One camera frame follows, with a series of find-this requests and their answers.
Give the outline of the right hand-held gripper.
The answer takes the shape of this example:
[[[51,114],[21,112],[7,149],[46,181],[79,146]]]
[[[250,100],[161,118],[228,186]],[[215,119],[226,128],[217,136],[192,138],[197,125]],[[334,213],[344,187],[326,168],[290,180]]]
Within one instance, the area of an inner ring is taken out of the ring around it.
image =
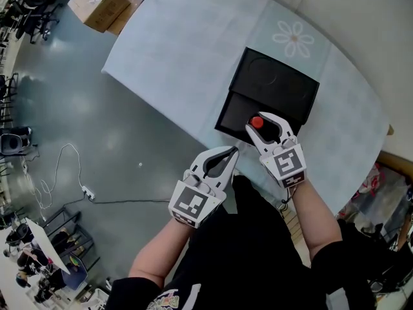
[[[261,164],[282,189],[296,187],[307,177],[303,149],[297,142],[296,135],[287,120],[269,112],[258,112],[258,116],[263,119],[263,126],[258,132],[249,123],[245,125],[245,129],[261,155]],[[276,146],[274,142],[265,141],[283,139],[285,140]]]

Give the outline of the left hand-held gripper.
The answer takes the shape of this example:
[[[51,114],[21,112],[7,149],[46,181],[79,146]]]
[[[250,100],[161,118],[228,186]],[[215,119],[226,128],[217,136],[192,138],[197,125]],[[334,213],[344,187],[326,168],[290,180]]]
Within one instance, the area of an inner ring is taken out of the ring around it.
[[[199,228],[226,200],[227,187],[239,158],[238,148],[222,146],[200,153],[179,180],[168,204],[180,223]],[[206,181],[199,176],[206,176]]]

